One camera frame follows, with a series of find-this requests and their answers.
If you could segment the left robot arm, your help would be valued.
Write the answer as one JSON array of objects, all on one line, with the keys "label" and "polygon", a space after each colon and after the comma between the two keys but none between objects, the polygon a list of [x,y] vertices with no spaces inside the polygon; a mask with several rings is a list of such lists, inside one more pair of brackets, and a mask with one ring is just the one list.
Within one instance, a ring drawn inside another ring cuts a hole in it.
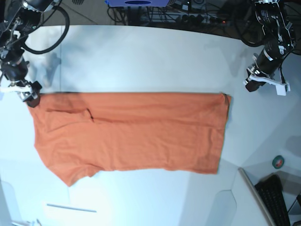
[{"label": "left robot arm", "polygon": [[275,86],[277,95],[286,96],[290,84],[284,78],[282,64],[295,49],[292,23],[285,20],[285,9],[279,0],[254,0],[253,4],[266,40],[260,54],[253,55],[253,63],[246,69],[245,88],[254,92],[269,84]]}]

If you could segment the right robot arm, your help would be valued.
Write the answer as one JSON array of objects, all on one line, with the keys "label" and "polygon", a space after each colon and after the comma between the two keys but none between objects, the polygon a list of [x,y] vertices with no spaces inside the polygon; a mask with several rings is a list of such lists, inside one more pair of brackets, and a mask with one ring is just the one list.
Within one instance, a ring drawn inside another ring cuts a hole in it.
[{"label": "right robot arm", "polygon": [[[30,63],[24,60],[23,54],[25,51],[35,55],[48,53],[64,40],[70,27],[70,18],[60,4],[59,0],[12,0],[8,7],[4,0],[0,3],[0,76],[10,81],[10,85],[0,91],[17,93],[31,108],[39,105],[42,86],[38,81],[26,80]],[[25,42],[31,33],[43,25],[42,15],[50,10],[63,15],[65,29],[51,47],[33,50]]]}]

